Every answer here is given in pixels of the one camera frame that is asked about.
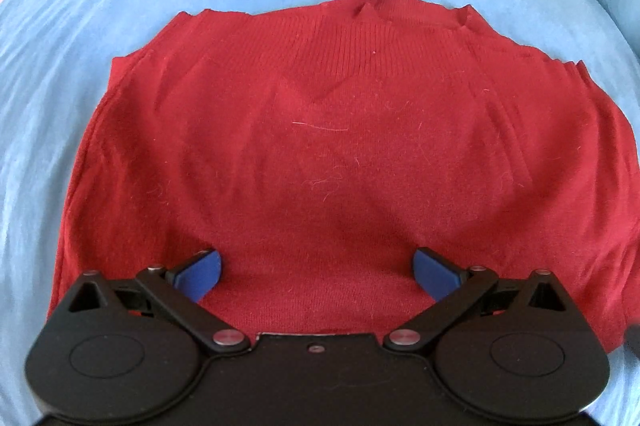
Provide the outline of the red knit sweater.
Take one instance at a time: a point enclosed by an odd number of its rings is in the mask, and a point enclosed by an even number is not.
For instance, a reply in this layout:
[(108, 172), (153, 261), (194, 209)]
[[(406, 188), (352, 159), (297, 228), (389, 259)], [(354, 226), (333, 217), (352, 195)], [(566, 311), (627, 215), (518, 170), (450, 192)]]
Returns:
[(583, 64), (471, 7), (336, 0), (179, 14), (117, 57), (64, 204), (52, 302), (202, 250), (247, 334), (385, 334), (426, 246), (555, 273), (606, 350), (639, 316), (634, 133)]

